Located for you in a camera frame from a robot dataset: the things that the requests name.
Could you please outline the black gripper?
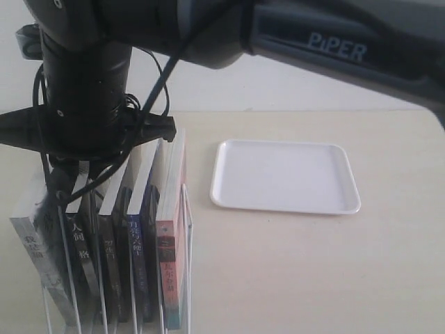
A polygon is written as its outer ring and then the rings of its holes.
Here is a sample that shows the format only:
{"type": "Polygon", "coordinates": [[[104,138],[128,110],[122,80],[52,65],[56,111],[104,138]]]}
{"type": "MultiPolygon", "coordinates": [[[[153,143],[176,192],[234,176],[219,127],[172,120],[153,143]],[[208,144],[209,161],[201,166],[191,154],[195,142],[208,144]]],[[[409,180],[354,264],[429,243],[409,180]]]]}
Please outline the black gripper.
{"type": "Polygon", "coordinates": [[[100,42],[68,51],[45,36],[41,42],[45,104],[1,115],[1,143],[53,157],[110,160],[125,148],[175,137],[171,116],[147,116],[127,106],[131,47],[100,42]]]}

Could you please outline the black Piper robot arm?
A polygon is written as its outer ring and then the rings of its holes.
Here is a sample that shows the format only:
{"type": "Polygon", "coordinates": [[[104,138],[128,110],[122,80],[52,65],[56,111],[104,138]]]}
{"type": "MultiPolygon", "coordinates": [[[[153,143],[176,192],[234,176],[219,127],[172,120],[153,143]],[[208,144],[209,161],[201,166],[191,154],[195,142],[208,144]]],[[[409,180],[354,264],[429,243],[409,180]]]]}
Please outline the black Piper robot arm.
{"type": "Polygon", "coordinates": [[[263,56],[422,106],[444,121],[443,1],[27,1],[17,32],[47,101],[1,115],[1,142],[114,159],[163,138],[150,110],[177,61],[263,56]]]}

